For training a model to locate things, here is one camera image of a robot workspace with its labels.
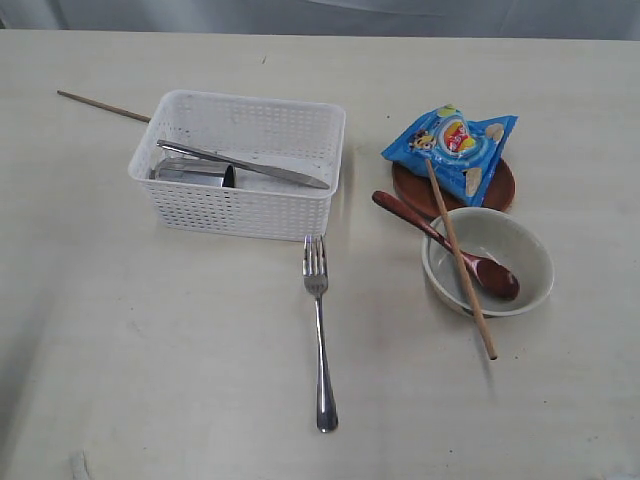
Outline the silver metal fork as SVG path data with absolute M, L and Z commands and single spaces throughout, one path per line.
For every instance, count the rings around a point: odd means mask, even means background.
M 307 235 L 302 264 L 303 285 L 314 298 L 317 339 L 316 427 L 330 433 L 339 425 L 331 384 L 324 335 L 323 295 L 328 290 L 328 267 L 324 237 Z

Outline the white perforated plastic basket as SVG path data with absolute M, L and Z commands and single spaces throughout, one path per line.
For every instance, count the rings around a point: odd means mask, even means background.
M 300 241 L 325 232 L 337 191 L 345 110 L 334 104 L 173 90 L 160 100 L 128 167 L 170 227 Z M 155 174 L 168 140 L 223 156 L 310 175 L 316 189 L 238 170 L 232 188 Z

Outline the brown round wooden plate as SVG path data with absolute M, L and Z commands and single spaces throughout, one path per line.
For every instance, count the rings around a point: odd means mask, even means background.
M 434 191 L 427 177 L 414 175 L 407 168 L 393 164 L 391 174 L 395 192 L 400 200 L 427 219 L 440 215 Z M 482 206 L 505 212 L 509 209 L 516 193 L 513 174 L 501 159 L 486 192 Z

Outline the brown wooden chopstick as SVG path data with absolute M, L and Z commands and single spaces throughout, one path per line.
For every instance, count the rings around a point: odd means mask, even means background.
M 70 100 L 85 104 L 85 105 L 89 105 L 91 107 L 94 108 L 98 108 L 104 111 L 108 111 L 111 113 L 114 113 L 116 115 L 119 116 L 123 116 L 126 118 L 130 118 L 139 122 L 144 122 L 144 123 L 149 123 L 151 121 L 151 117 L 150 116 L 146 116 L 146 115 L 142 115 L 136 112 L 132 112 L 120 107 L 116 107 L 116 106 L 112 106 L 109 104 L 106 104 L 104 102 L 100 102 L 94 99 L 90 99 L 90 98 L 86 98 L 74 93 L 70 93 L 64 90 L 57 90 L 56 93 L 62 97 L 68 98 Z
M 440 187 L 435 175 L 435 171 L 433 169 L 431 160 L 429 158 L 425 160 L 425 165 L 429 173 L 429 178 L 430 178 L 432 188 L 434 191 L 434 196 L 439 208 L 440 216 L 442 218 L 442 221 L 444 223 L 444 226 L 447 232 L 447 238 L 451 244 L 452 252 L 456 259 L 456 264 L 457 264 L 459 276 L 463 285 L 463 289 L 466 293 L 467 299 L 472 308 L 473 317 L 474 317 L 476 326 L 484 342 L 484 346 L 489 359 L 494 361 L 498 358 L 498 355 L 494 346 L 494 342 L 493 342 L 489 327 L 482 313 L 482 308 L 476 296 L 476 293 L 472 284 L 472 280 L 469 276 L 469 272 L 464 262 L 464 258 L 459 248 L 455 228 L 453 226 L 452 221 L 449 218 L 448 210 L 446 208 L 446 205 L 445 205 L 445 202 L 441 194 Z

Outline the white floral ceramic bowl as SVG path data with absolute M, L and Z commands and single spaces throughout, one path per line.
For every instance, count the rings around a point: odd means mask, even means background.
M 519 293 L 513 300 L 499 299 L 479 285 L 474 286 L 485 317 L 524 314 L 546 300 L 553 287 L 554 268 L 549 252 L 536 235 L 510 215 L 493 209 L 459 208 L 450 211 L 449 218 L 462 250 L 505 266 L 519 282 Z M 453 255 L 426 236 L 421 260 L 426 278 L 439 299 L 455 312 L 472 316 Z

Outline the blue chips bag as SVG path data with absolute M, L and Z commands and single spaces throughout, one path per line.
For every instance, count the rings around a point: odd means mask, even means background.
M 483 204 L 505 144 L 518 118 L 471 121 L 448 104 L 415 120 L 381 155 L 412 174 L 428 177 L 467 207 Z

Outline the red-brown wooden spoon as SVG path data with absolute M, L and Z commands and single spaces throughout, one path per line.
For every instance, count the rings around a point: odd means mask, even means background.
M 447 237 L 439 233 L 426 219 L 398 198 L 384 191 L 375 191 L 372 194 L 372 200 L 378 206 L 426 233 L 451 254 L 454 253 L 453 245 Z M 520 284 L 509 269 L 487 257 L 477 256 L 463 250 L 460 253 L 471 277 L 487 293 L 503 300 L 514 300 L 517 297 L 520 291 Z

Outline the silver metal knife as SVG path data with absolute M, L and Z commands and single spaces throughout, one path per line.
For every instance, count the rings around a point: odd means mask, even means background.
M 190 155 L 192 157 L 195 157 L 201 160 L 206 160 L 211 162 L 226 162 L 242 170 L 259 173 L 259 174 L 267 175 L 274 178 L 279 178 L 279 179 L 286 180 L 288 182 L 296 183 L 299 185 L 305 185 L 305 186 L 316 188 L 316 189 L 330 188 L 330 184 L 326 183 L 323 180 L 320 180 L 318 178 L 315 178 L 313 176 L 310 176 L 301 172 L 288 170 L 288 169 L 280 168 L 277 166 L 262 165 L 262 164 L 245 161 L 245 160 L 235 159 L 222 154 L 205 151 L 195 147 L 189 147 L 189 146 L 176 143 L 173 141 L 165 140 L 165 139 L 157 140 L 156 145 L 162 149 L 173 151 L 180 154 Z

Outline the silver metal cup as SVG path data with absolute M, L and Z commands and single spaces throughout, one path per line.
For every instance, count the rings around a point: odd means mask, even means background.
M 236 173 L 232 165 L 186 157 L 165 157 L 151 169 L 149 178 L 213 187 L 236 186 Z

